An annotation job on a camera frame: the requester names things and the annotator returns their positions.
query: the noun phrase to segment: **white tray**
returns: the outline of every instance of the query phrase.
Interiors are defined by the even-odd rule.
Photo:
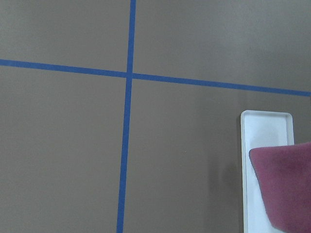
[[[244,233],[282,233],[271,226],[248,155],[257,147],[293,145],[292,115],[246,110],[241,114],[241,138]]]

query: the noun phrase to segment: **maroon cloth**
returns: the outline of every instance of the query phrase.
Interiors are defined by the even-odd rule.
[[[311,233],[311,142],[252,149],[267,216],[287,233]]]

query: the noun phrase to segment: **blue tape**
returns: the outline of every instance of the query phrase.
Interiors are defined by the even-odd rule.
[[[127,73],[133,73],[135,14],[136,14],[136,0],[131,0],[130,25],[129,25],[128,49],[127,49],[127,69],[126,69]]]
[[[128,34],[128,51],[127,51],[127,68],[126,68],[127,77],[126,77],[126,87],[125,87],[125,104],[124,104],[121,168],[120,168],[117,233],[123,233],[123,223],[124,223],[127,158],[128,158],[128,143],[129,143],[129,134],[130,134],[130,116],[131,116],[131,98],[132,98],[132,80],[133,80],[135,12],[136,12],[136,0],[131,0],[129,34]]]
[[[222,82],[204,81],[204,80],[196,80],[196,79],[173,78],[173,77],[148,75],[148,74],[134,73],[133,79],[158,81],[158,82],[166,82],[166,83],[191,84],[191,85],[198,85],[198,86],[211,86],[211,87],[220,87],[220,88],[228,88],[228,89],[247,90],[247,91],[269,92],[269,93],[286,94],[286,95],[294,95],[294,96],[305,96],[305,97],[311,96],[311,92],[308,92],[308,91],[296,91],[296,90],[289,90],[289,89],[271,88],[271,87],[263,87],[263,86],[251,86],[251,85],[234,84],[234,83],[222,83]]]
[[[126,73],[120,72],[120,71],[91,69],[91,68],[83,68],[83,67],[69,67],[69,66],[45,64],[45,63],[22,62],[22,61],[0,59],[0,66],[44,69],[44,70],[62,71],[62,72],[70,72],[70,73],[93,74],[93,75],[126,78]]]

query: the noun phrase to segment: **vertical tape line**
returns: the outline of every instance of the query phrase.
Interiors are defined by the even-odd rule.
[[[128,50],[127,50],[126,87],[125,87],[125,103],[124,103],[117,233],[123,233],[123,223],[124,223],[127,157],[128,157],[128,142],[130,133],[131,97],[132,97],[132,80],[133,80],[135,11],[136,11],[136,0],[131,0]]]

